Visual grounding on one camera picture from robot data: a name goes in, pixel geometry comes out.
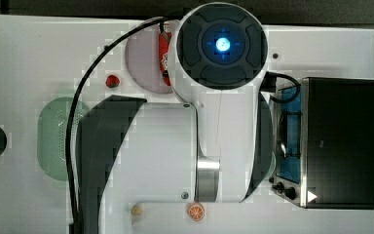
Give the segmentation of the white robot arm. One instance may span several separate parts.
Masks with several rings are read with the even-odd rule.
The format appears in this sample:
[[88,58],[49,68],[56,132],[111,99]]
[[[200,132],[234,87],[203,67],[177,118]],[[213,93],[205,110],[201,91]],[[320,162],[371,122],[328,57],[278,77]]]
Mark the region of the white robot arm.
[[81,225],[74,234],[131,234],[141,203],[238,203],[265,178],[260,87],[267,36],[249,11],[208,3],[188,13],[168,48],[176,98],[111,96],[79,122]]

